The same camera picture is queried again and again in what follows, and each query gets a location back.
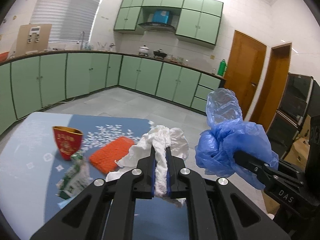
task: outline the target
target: window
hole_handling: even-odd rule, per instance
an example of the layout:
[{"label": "window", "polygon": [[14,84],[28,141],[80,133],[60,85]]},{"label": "window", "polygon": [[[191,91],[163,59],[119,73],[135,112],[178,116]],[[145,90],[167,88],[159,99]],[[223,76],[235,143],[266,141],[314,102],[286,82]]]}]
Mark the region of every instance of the window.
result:
[{"label": "window", "polygon": [[52,24],[49,41],[88,42],[101,0],[37,0],[30,23]]}]

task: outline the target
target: red paper cup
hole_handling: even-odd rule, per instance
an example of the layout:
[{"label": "red paper cup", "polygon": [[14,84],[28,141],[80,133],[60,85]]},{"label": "red paper cup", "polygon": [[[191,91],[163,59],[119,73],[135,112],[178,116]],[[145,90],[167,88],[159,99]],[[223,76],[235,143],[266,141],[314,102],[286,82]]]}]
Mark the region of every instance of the red paper cup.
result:
[{"label": "red paper cup", "polygon": [[83,133],[65,126],[53,126],[52,128],[62,158],[70,161],[70,156],[80,149]]}]

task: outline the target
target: red object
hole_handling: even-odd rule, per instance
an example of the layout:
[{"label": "red object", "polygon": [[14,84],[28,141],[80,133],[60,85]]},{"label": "red object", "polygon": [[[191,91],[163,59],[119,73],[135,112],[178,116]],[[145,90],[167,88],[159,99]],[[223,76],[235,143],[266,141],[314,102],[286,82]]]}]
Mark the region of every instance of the red object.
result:
[{"label": "red object", "polygon": [[65,126],[53,126],[52,128],[62,158],[70,161],[70,156],[80,149],[83,133]]},{"label": "red object", "polygon": [[115,161],[119,161],[129,153],[129,148],[134,145],[134,141],[127,137],[119,137],[106,146],[97,150],[89,157],[91,164],[103,174],[114,171],[118,166]]}]

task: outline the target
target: crumpled plastic bag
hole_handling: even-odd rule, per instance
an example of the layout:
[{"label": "crumpled plastic bag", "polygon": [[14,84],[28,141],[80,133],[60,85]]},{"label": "crumpled plastic bag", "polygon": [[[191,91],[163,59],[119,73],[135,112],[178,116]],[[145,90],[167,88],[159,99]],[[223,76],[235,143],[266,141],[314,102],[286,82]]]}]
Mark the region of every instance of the crumpled plastic bag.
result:
[{"label": "crumpled plastic bag", "polygon": [[278,169],[278,155],[271,150],[268,137],[260,124],[244,122],[236,95],[219,88],[208,94],[207,123],[211,127],[201,133],[196,150],[196,164],[205,174],[230,177],[237,173],[256,189],[265,185],[257,175],[237,165],[233,154],[242,150]]}]

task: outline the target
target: bottle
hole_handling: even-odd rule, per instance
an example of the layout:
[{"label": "bottle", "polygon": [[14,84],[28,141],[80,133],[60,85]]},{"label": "bottle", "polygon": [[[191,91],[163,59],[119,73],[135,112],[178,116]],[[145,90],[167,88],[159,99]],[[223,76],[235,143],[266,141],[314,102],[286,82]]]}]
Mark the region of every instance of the bottle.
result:
[{"label": "bottle", "polygon": [[223,59],[223,60],[220,62],[220,66],[219,66],[217,75],[223,76],[224,72],[226,71],[226,66],[227,66],[227,63],[226,63],[226,61]]}]

